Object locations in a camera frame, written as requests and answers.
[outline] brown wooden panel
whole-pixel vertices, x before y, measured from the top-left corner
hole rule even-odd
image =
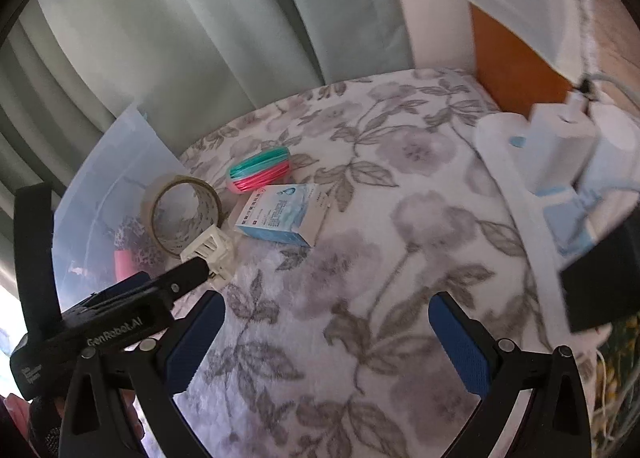
[[[529,116],[536,102],[563,102],[572,84],[518,36],[471,5],[476,77],[505,112]]]

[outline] rubber band bundle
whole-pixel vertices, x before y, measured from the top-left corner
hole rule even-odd
[[[287,148],[273,148],[229,168],[226,187],[235,194],[254,191],[286,177],[290,171]]]

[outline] green curtain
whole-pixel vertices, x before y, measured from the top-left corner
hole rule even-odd
[[[15,190],[62,196],[132,102],[180,155],[277,99],[412,64],[398,0],[32,0],[0,48],[0,281]]]

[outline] blue and white box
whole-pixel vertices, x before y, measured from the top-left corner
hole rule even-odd
[[[317,183],[268,185],[251,194],[236,228],[260,240],[313,247],[328,206]]]

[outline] blue gripper pad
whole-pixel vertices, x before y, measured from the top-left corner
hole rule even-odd
[[[429,323],[466,390],[484,399],[491,387],[489,362],[440,294],[429,302]]]
[[[171,394],[187,389],[225,321],[225,300],[208,290],[183,320],[190,325],[166,358],[164,384]]]

